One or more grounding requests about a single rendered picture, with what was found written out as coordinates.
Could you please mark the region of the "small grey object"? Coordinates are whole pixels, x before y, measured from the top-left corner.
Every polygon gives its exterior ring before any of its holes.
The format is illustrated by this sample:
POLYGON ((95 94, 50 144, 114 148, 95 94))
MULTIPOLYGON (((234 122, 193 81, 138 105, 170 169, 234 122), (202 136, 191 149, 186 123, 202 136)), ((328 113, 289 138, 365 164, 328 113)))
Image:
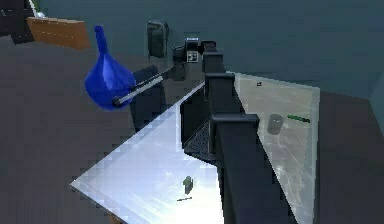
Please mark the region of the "small grey object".
POLYGON ((187 176, 183 180, 183 186, 184 186, 185 194, 188 195, 191 192, 191 190, 193 189, 193 179, 191 176, 187 176))

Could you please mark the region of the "black cabinet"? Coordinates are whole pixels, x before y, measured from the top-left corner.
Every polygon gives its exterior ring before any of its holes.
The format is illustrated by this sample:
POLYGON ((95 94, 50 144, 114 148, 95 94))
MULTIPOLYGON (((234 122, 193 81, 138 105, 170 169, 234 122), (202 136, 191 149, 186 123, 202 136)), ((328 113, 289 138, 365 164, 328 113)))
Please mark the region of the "black cabinet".
POLYGON ((29 0, 0 0, 0 37, 10 36, 15 45, 33 42, 27 23, 33 16, 29 0))

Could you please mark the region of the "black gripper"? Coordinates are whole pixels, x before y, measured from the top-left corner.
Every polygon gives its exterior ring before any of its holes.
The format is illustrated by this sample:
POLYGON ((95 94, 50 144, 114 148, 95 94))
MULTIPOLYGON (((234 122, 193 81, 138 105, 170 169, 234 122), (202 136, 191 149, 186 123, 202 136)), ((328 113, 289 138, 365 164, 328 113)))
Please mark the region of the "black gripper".
POLYGON ((121 97, 115 97, 112 100, 114 106, 121 106, 125 102, 134 98, 138 94, 146 91, 163 79, 170 78, 174 81, 183 81, 186 76, 186 52, 184 46, 175 46, 172 49, 172 65, 170 68, 159 72, 155 65, 151 65, 133 73, 136 84, 133 91, 121 97))

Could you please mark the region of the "dark grey cup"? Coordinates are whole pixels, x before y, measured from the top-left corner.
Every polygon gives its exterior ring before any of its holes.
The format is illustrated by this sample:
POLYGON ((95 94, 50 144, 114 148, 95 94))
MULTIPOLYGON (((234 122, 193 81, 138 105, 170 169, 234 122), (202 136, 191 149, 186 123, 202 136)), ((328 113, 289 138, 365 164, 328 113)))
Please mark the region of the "dark grey cup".
POLYGON ((279 114, 271 114, 268 120, 267 132, 272 135, 278 135, 282 129, 284 118, 279 114))

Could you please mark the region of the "black open laptop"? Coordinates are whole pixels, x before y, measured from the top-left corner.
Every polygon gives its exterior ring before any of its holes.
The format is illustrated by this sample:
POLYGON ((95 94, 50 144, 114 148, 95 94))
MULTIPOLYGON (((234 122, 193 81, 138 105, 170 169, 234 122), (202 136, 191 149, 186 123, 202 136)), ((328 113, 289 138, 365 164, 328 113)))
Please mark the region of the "black open laptop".
POLYGON ((210 112, 203 87, 181 103, 180 116, 184 153, 214 165, 216 159, 208 152, 210 112))

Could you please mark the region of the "dark grey bin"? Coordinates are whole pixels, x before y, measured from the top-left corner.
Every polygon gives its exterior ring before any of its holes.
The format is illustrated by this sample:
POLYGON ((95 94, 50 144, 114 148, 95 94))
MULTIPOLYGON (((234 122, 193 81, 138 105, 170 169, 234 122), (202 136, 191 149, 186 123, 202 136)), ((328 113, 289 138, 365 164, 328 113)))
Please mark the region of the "dark grey bin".
POLYGON ((146 26, 149 57, 166 58, 169 27, 166 22, 149 21, 146 26))

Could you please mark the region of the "pale glossy table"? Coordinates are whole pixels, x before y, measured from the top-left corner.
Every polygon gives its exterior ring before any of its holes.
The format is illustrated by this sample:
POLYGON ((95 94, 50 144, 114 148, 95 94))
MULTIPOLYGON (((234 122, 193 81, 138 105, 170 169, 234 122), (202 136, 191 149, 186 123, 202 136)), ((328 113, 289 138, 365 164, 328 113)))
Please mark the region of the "pale glossy table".
MULTIPOLYGON (((245 112, 260 119, 257 134, 297 223, 313 224, 319 89, 232 74, 245 112), (284 118, 278 135, 267 132, 271 114, 284 118)), ((225 224, 217 168, 185 154, 181 143, 180 105, 203 83, 74 180, 72 187, 119 224, 225 224), (183 186, 187 176, 193 179, 188 195, 183 186), (176 201, 186 197, 193 198, 176 201)))

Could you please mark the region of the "dark chair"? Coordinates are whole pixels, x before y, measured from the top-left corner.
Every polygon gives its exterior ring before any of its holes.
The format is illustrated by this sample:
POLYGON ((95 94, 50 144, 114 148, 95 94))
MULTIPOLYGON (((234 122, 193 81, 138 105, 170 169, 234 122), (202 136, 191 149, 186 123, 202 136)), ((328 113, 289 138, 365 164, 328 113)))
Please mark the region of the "dark chair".
POLYGON ((139 132, 167 109, 163 84, 157 83, 138 94, 129 106, 135 131, 139 132))

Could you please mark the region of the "blue vase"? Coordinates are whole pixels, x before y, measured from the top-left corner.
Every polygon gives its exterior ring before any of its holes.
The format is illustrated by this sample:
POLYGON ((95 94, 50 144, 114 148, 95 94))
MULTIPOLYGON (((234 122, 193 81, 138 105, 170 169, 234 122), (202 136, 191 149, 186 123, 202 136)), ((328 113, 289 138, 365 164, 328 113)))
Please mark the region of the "blue vase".
POLYGON ((102 109, 113 111, 131 103, 122 101, 136 85, 133 73, 115 60, 109 53, 102 26, 94 27, 99 56, 84 80, 88 96, 102 109))

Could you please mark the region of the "brown wooden cupboard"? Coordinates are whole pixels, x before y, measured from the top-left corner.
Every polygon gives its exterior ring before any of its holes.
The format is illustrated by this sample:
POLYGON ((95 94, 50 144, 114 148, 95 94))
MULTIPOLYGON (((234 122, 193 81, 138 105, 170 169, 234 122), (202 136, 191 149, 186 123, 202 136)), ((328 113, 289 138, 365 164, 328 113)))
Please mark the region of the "brown wooden cupboard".
POLYGON ((90 47, 84 21, 28 17, 27 23, 37 42, 77 50, 90 47))

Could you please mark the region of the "green pen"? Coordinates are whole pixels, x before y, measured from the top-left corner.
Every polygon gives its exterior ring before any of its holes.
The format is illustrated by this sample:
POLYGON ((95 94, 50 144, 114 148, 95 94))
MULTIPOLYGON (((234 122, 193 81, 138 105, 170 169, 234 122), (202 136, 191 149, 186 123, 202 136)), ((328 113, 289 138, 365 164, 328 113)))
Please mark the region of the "green pen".
POLYGON ((305 122, 305 123, 310 123, 311 122, 311 120, 308 119, 308 118, 304 118, 304 117, 300 117, 300 116, 296 116, 296 115, 287 115, 287 118, 292 119, 292 120, 297 120, 297 121, 305 122))

